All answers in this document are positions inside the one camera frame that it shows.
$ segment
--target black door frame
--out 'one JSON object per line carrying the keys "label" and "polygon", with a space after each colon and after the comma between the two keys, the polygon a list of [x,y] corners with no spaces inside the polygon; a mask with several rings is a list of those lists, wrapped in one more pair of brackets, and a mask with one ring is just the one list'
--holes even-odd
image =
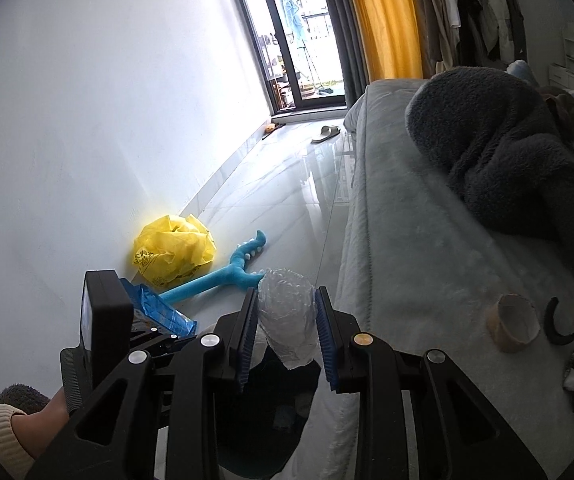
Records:
{"label": "black door frame", "polygon": [[296,74],[296,69],[293,64],[293,59],[291,58],[291,51],[289,50],[289,43],[287,41],[287,36],[285,35],[285,29],[283,28],[283,22],[281,21],[280,14],[278,12],[278,7],[276,6],[275,0],[265,0],[267,4],[267,9],[269,10],[269,15],[272,20],[273,30],[275,32],[276,40],[278,41],[278,46],[281,50],[281,55],[283,58],[283,63],[285,64],[285,71],[287,79],[289,81],[289,87],[291,89],[291,95],[293,97],[294,108],[287,108],[286,110],[281,110],[279,108],[278,101],[276,100],[274,89],[272,83],[267,78],[267,71],[265,67],[265,59],[260,50],[258,44],[258,34],[254,28],[254,22],[247,6],[246,0],[238,0],[240,10],[243,14],[243,21],[245,27],[251,38],[253,38],[254,53],[256,56],[256,61],[260,63],[260,68],[265,79],[265,88],[267,94],[269,95],[269,101],[273,108],[273,115],[285,113],[285,112],[300,112],[303,110],[312,110],[313,108],[329,108],[336,107],[345,104],[344,95],[334,95],[334,96],[321,96],[314,97],[311,99],[303,99],[301,95],[301,89],[298,86],[298,76]]}

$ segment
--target blue tentacle toy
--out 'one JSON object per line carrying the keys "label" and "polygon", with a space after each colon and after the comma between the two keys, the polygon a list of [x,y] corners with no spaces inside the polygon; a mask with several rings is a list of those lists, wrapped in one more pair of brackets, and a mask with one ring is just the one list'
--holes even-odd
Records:
{"label": "blue tentacle toy", "polygon": [[252,256],[255,256],[256,253],[262,251],[266,243],[267,237],[265,233],[258,230],[256,238],[252,238],[250,241],[238,246],[231,254],[228,266],[163,292],[160,295],[160,299],[167,304],[174,304],[219,285],[238,285],[243,290],[247,290],[250,286],[258,287],[258,283],[263,279],[264,273],[262,271],[257,274],[255,272],[252,274],[246,273],[245,263]]}

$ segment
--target cream sweater cuff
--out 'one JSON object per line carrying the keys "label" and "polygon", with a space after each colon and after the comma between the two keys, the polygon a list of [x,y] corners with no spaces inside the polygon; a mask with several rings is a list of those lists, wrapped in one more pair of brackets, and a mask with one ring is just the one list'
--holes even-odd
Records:
{"label": "cream sweater cuff", "polygon": [[23,480],[34,463],[16,439],[11,429],[11,416],[25,412],[7,404],[0,404],[0,464],[14,480]]}

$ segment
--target sliding glass door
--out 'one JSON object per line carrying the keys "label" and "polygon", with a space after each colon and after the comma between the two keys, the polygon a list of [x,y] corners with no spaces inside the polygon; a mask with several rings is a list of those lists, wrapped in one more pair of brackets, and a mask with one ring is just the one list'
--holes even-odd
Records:
{"label": "sliding glass door", "polygon": [[241,0],[275,113],[345,103],[326,0]]}

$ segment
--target bed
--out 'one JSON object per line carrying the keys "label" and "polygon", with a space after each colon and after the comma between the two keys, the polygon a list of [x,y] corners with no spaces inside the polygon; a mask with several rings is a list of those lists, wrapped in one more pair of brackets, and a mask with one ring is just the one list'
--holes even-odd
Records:
{"label": "bed", "polygon": [[[574,332],[574,276],[555,245],[484,229],[423,159],[404,118],[420,85],[377,81],[345,120],[357,154],[334,308],[400,351],[445,350],[556,478],[574,458],[561,388],[572,346],[541,333],[503,354],[485,321],[502,294],[529,298],[541,318],[557,296],[558,329]],[[330,392],[321,374],[299,446],[275,480],[352,479],[358,413],[357,397]]]}

